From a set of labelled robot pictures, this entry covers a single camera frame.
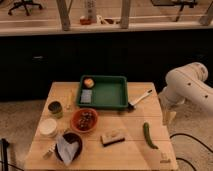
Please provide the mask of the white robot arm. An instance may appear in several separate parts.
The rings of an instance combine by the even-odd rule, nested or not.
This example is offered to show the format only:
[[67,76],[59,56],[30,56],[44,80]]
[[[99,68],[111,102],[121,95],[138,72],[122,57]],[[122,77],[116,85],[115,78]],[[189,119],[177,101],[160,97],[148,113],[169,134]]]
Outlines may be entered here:
[[200,62],[172,69],[166,74],[166,86],[158,94],[164,125],[172,122],[176,116],[174,107],[183,104],[185,100],[213,114],[213,88],[205,84],[207,78],[208,70]]

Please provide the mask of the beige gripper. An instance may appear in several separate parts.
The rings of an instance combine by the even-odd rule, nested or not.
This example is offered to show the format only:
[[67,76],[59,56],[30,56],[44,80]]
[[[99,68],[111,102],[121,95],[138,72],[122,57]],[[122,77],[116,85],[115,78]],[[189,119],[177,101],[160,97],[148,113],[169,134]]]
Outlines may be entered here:
[[163,114],[163,124],[164,125],[171,124],[176,116],[176,111],[174,110],[175,106],[162,103],[161,108]]

